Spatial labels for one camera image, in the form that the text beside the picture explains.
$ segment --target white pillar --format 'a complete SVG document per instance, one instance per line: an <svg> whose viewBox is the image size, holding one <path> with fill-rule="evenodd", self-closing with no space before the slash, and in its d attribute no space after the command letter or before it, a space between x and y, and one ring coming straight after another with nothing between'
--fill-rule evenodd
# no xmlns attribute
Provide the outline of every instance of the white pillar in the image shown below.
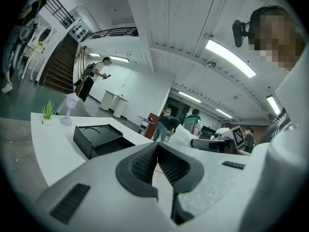
<svg viewBox="0 0 309 232"><path fill-rule="evenodd" d="M114 94L106 91L99 108L101 108L104 111L108 111L108 109L110 108L112 104L113 98L114 98Z"/></svg>
<svg viewBox="0 0 309 232"><path fill-rule="evenodd" d="M118 104L117 104L117 107L113 113L113 116L116 117L116 118L120 118L121 117L121 114L126 106L126 102L127 100L124 100L122 98L120 98Z"/></svg>

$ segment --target black box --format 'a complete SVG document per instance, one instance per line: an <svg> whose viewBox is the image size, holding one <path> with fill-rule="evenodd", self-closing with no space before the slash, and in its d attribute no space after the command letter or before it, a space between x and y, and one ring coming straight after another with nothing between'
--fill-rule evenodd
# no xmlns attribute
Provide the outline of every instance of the black box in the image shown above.
<svg viewBox="0 0 309 232"><path fill-rule="evenodd" d="M88 159L135 146L110 124L76 126L73 141Z"/></svg>

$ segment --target doorway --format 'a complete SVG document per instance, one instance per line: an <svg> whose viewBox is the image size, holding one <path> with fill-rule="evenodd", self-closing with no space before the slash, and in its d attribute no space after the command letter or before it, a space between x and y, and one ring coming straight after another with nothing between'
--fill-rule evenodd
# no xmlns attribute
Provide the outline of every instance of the doorway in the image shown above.
<svg viewBox="0 0 309 232"><path fill-rule="evenodd" d="M170 115L179 119L181 124L183 123L187 113L190 110L189 105L183 103L182 101L177 101L171 97L168 97L164 106L164 110L167 108L171 109Z"/></svg>

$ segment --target wooden stairs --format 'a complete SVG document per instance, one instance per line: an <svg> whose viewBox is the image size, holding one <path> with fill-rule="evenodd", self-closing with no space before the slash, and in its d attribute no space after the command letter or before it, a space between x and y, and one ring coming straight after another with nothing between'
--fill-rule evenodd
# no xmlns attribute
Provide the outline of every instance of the wooden stairs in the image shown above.
<svg viewBox="0 0 309 232"><path fill-rule="evenodd" d="M44 68L45 77L41 85L66 94L73 92L73 69L77 45L78 42L67 34L50 56Z"/></svg>

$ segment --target ceiling light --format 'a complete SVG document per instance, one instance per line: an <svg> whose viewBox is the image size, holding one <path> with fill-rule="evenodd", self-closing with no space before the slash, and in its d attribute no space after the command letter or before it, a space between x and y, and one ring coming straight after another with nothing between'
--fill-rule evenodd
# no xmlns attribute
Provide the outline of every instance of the ceiling light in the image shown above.
<svg viewBox="0 0 309 232"><path fill-rule="evenodd" d="M278 115L280 113L280 110L279 110L278 105L276 104L275 99L272 97L272 95L267 96L266 99L268 100L268 102L271 105L272 109L274 109L276 115Z"/></svg>
<svg viewBox="0 0 309 232"><path fill-rule="evenodd" d="M216 42L209 40L206 49L220 55L230 63L234 64L238 69L244 72L247 77L251 78L256 75L256 73L244 61Z"/></svg>
<svg viewBox="0 0 309 232"><path fill-rule="evenodd" d="M115 57L115 56L110 56L111 59L113 60L119 60L119 61L123 61L123 62L127 62L129 63L130 60L128 58L121 58L121 57Z"/></svg>
<svg viewBox="0 0 309 232"><path fill-rule="evenodd" d="M218 112L224 114L226 117L229 117L229 118L233 118L231 117L230 115L226 114L225 112L222 112L220 109L216 109Z"/></svg>
<svg viewBox="0 0 309 232"><path fill-rule="evenodd" d="M198 99L196 99L196 98L194 98L194 97L192 97L192 96L190 96L190 95L187 95L187 94L185 94L185 93L183 93L183 92L181 92L181 91L179 91L178 93L180 93L181 95L184 95L184 96L186 96L186 97L188 97L188 98L190 98L190 99L193 99L193 100L195 100L195 101L197 101L197 102L199 102L199 103L202 102L202 101L200 101L200 100L198 100Z"/></svg>
<svg viewBox="0 0 309 232"><path fill-rule="evenodd" d="M89 53L91 56L94 56L94 57L100 57L101 55L98 54L98 53Z"/></svg>

